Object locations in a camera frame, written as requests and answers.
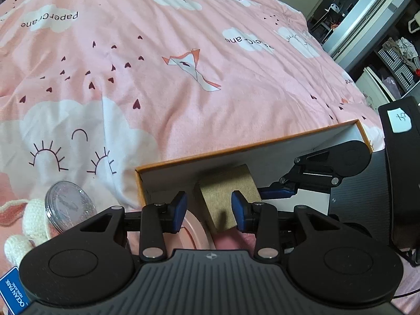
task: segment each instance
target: open box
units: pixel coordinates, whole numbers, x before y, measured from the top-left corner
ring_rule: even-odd
[[[193,194],[194,186],[201,177],[223,168],[246,164],[255,185],[258,188],[266,187],[278,181],[293,167],[294,158],[351,140],[362,141],[370,148],[369,140],[358,120],[247,146],[138,167],[136,179],[139,201],[142,206],[169,203],[179,191],[185,191],[188,195],[188,210],[203,223],[203,205],[196,202]],[[329,195],[324,195],[324,198],[327,198],[328,211]]]

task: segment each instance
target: white label with handwriting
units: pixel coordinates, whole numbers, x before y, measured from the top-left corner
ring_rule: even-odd
[[[411,119],[401,108],[388,110],[389,121],[394,133],[405,133],[411,129]]]

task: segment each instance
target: pink blanket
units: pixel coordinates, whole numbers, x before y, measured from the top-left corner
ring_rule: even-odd
[[[0,77],[0,205],[69,180],[99,210],[136,208],[136,166],[353,119],[384,145],[354,82],[277,0],[7,0]]]

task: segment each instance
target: blue tag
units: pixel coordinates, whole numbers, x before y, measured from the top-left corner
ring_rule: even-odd
[[[18,315],[29,305],[16,266],[0,278],[0,295],[12,315]]]

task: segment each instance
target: ribbed plastic surface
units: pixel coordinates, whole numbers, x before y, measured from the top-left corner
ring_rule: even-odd
[[[363,172],[331,189],[328,214],[336,214],[341,223],[364,226],[373,239],[388,245],[390,202],[385,150],[381,150],[372,154]]]
[[[54,309],[34,303],[22,314],[397,315],[400,312],[389,303],[357,310],[318,304],[300,294],[279,266],[258,263],[247,251],[176,250],[166,262],[145,265],[130,286],[102,303],[80,309]]]

